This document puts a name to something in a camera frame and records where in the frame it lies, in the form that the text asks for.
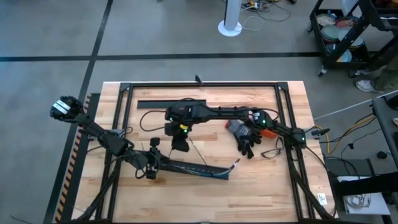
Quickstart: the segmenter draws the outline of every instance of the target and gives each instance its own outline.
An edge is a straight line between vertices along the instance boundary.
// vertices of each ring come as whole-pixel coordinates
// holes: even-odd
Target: person's foot
[[[373,88],[370,80],[360,80],[355,82],[355,86],[364,92],[382,93],[383,91],[377,91]]]

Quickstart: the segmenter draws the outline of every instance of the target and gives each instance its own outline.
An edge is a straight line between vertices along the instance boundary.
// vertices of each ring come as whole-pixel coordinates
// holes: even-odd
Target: metal cart
[[[385,45],[378,53],[374,54],[372,57],[368,52],[366,44],[360,46],[360,48],[351,50],[349,47],[351,44],[363,33],[363,31],[372,25],[381,31],[391,31],[398,29],[398,20],[393,19],[381,19],[381,17],[398,17],[398,9],[385,9],[374,7],[375,0],[359,0],[358,3],[351,9],[348,13],[349,16],[352,15],[353,11],[359,6],[362,11],[362,16],[358,19],[356,24],[351,28],[340,43],[338,43],[337,48],[328,54],[326,51],[326,43],[322,38],[321,29],[323,26],[318,24],[317,15],[328,14],[328,11],[336,14],[338,17],[343,17],[343,11],[339,9],[319,9],[323,0],[318,0],[313,11],[310,14],[310,23],[308,25],[308,32],[313,31],[315,34],[315,39],[320,51],[321,58],[323,60],[322,66],[319,69],[318,75],[321,76],[326,74],[329,68],[347,68],[349,69],[349,75],[354,76],[358,74],[358,71],[367,68],[368,65],[375,65],[386,62],[386,58],[391,59],[386,54],[391,54],[388,49],[392,46],[396,46],[398,43],[398,38],[395,36],[387,45]],[[344,52],[350,50],[353,59],[350,62],[338,62],[338,59],[343,55]]]

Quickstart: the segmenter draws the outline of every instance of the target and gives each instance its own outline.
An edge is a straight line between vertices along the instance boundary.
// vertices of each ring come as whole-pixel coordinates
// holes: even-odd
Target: wooden tabletop
[[[297,126],[310,128],[314,125],[303,82],[288,82]],[[101,91],[95,121],[104,129],[111,129],[119,83],[106,82]],[[160,137],[159,149],[168,155],[171,138],[164,130],[150,133],[139,127],[141,116],[148,110],[138,110],[138,100],[179,100],[192,97],[206,100],[208,106],[257,106],[277,110],[275,91],[270,87],[200,87],[200,88],[134,88],[129,126],[133,132],[126,137],[136,149],[148,150],[149,139]],[[123,121],[124,95],[119,128]],[[165,123],[163,113],[148,114],[143,120],[146,129],[157,128]],[[225,128],[226,121],[213,120],[194,125],[190,137],[208,165],[230,167],[242,158],[229,174],[229,180],[197,177],[187,174],[159,171],[156,180],[134,177],[135,168],[123,163],[114,212],[114,222],[294,222],[297,221],[294,198],[287,167],[286,154],[265,159],[261,152],[275,148],[275,139],[263,138],[253,147],[254,157],[247,159],[237,150],[236,140]],[[202,164],[198,152],[189,142],[189,152],[173,151],[171,158]],[[308,139],[307,145],[319,157],[322,153],[318,141]],[[92,142],[89,149],[98,146]],[[73,218],[94,199],[101,184],[105,150],[90,152],[85,160],[80,186],[76,197]],[[334,200],[328,176],[320,161],[308,150],[303,150],[310,189],[317,197],[326,194],[326,210],[333,213]],[[107,194],[104,217],[108,210]],[[305,217],[307,209],[300,190]]]

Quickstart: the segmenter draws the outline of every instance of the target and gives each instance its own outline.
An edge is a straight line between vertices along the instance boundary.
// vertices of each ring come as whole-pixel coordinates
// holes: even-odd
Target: yellow cable
[[[315,127],[319,128],[319,129],[321,129],[321,130],[323,130],[323,128],[322,128],[321,126],[315,125]],[[328,153],[330,154],[330,148],[329,148],[330,143],[329,143],[329,136],[328,136],[328,133],[325,133],[325,137],[326,137],[326,142],[327,142],[327,144],[328,144],[328,145],[327,145]]]
[[[358,123],[352,125],[349,129],[347,129],[347,131],[344,132],[344,134],[343,134],[342,136],[345,136],[345,135],[346,135],[347,133],[349,133],[353,128],[356,128],[357,126],[359,126],[359,125],[361,125],[361,124],[363,124],[363,123],[365,123],[365,122],[367,122],[367,121],[369,121],[369,120],[371,120],[371,119],[373,119],[373,118],[375,118],[375,117],[376,117],[376,116],[372,115],[372,116],[370,116],[370,117],[368,117],[368,118],[366,118],[366,119],[364,119],[364,120],[362,120],[362,121],[360,121],[360,122],[358,122]],[[338,140],[336,146],[333,148],[333,150],[332,150],[329,154],[332,154],[332,153],[337,149],[337,147],[339,146],[339,144],[340,144],[340,142],[341,142],[342,139],[343,139],[343,138],[340,138],[340,139]]]

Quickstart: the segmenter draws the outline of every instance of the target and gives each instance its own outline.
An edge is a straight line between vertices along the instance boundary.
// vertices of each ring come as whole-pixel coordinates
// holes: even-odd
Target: gray floor
[[[99,55],[315,52],[313,34],[305,29],[316,0],[299,0],[283,23],[264,22],[259,32],[244,31],[235,38],[219,35],[221,1],[114,0]],[[327,1],[323,7],[339,7]],[[0,2],[0,57],[90,55],[105,0]],[[241,20],[251,16],[241,14]],[[282,18],[277,9],[270,17]],[[391,38],[369,28],[364,39],[377,50]],[[0,222],[18,223],[12,214],[41,223],[60,162],[68,125],[49,117],[49,108],[61,95],[78,96],[88,62],[0,62],[0,121],[3,155],[0,158]],[[303,80],[314,117],[376,97],[353,86],[346,71],[331,70],[318,78],[321,61],[307,58],[236,58],[196,60],[134,60],[96,62],[88,93],[99,92],[104,81],[193,80]],[[337,137],[358,118],[370,113],[367,105],[319,119]],[[334,155],[357,137],[372,132],[377,122],[347,137]],[[376,159],[388,151],[378,132],[358,141],[344,157],[371,158],[376,173],[396,170],[391,158]],[[378,219],[340,216],[350,220]]]

